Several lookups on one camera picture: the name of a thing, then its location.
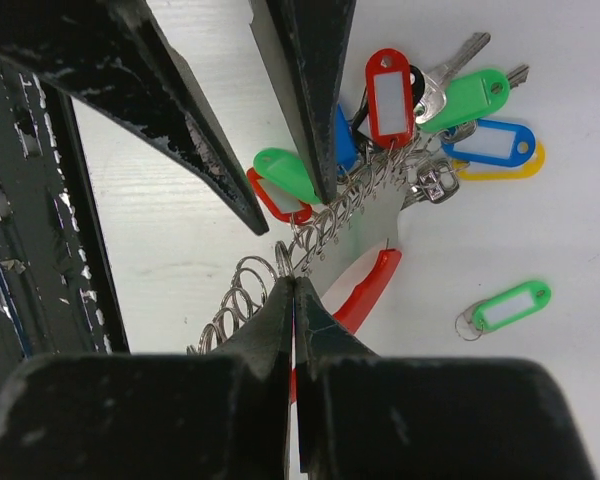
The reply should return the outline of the red key tag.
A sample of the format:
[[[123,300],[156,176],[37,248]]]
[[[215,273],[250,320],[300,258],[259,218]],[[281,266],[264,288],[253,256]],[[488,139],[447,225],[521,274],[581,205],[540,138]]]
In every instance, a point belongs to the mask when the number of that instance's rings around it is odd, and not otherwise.
[[[249,168],[246,176],[256,196],[275,219],[296,225],[302,225],[311,219],[313,209],[309,204],[298,200],[265,179],[254,168]]]
[[[405,147],[415,130],[407,57],[393,48],[376,51],[367,61],[365,79],[372,140],[384,149]]]

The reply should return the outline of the blue key tag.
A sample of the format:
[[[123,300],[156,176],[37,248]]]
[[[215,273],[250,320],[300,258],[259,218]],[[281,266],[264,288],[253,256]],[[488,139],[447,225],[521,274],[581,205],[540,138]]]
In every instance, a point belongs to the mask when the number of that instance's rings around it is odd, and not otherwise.
[[[473,134],[456,143],[443,143],[442,150],[465,162],[516,168],[531,158],[536,146],[535,134],[525,125],[478,119]]]
[[[335,117],[335,158],[339,168],[349,171],[357,161],[357,149],[351,129],[340,105]]]

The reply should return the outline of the yellow key tag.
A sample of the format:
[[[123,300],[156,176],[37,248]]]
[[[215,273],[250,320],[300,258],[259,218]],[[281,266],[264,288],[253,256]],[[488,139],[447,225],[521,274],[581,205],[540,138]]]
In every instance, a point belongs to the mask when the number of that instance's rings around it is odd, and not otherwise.
[[[517,167],[499,167],[476,162],[453,159],[453,167],[459,171],[459,178],[466,181],[520,180],[536,175],[544,166],[546,151],[541,142],[536,143],[533,155]]]

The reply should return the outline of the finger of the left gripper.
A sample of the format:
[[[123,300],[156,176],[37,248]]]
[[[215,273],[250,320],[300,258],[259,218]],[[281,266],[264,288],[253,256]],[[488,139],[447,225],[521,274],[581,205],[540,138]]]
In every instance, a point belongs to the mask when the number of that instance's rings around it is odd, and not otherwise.
[[[83,102],[268,225],[187,62],[144,1],[0,1],[0,59]]]
[[[337,194],[335,121],[354,0],[259,0],[250,28],[314,193]]]

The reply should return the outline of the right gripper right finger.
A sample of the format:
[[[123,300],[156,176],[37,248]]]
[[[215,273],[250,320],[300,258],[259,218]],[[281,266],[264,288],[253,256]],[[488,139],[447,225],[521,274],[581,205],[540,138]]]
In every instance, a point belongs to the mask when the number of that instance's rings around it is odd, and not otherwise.
[[[515,358],[381,357],[294,285],[300,468],[311,479],[591,479],[563,392]]]

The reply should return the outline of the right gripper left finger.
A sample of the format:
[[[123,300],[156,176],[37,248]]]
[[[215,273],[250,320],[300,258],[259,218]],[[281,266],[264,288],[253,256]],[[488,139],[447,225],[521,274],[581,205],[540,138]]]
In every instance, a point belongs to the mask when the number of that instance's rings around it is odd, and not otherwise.
[[[290,278],[204,355],[41,355],[0,393],[0,479],[285,479]]]

